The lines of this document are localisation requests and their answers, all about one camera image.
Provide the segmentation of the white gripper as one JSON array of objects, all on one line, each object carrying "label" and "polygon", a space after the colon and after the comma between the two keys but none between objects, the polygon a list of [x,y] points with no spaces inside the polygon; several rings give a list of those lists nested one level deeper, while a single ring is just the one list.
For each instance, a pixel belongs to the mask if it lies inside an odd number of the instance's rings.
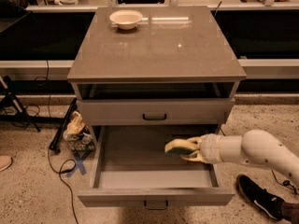
[{"label": "white gripper", "polygon": [[201,163],[210,163],[215,164],[221,162],[221,136],[212,134],[206,134],[196,137],[191,137],[188,141],[200,144],[200,154],[193,156],[181,155],[180,157],[185,161],[190,162],[201,162]]}]

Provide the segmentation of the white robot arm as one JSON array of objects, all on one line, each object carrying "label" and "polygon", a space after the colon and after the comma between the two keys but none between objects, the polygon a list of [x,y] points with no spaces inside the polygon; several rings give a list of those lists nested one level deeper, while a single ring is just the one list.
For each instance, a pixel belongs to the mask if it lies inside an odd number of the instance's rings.
[{"label": "white robot arm", "polygon": [[197,145],[186,161],[203,163],[233,162],[246,166],[272,169],[299,187],[299,157],[274,135],[263,130],[251,130],[242,136],[207,134],[188,140]]}]

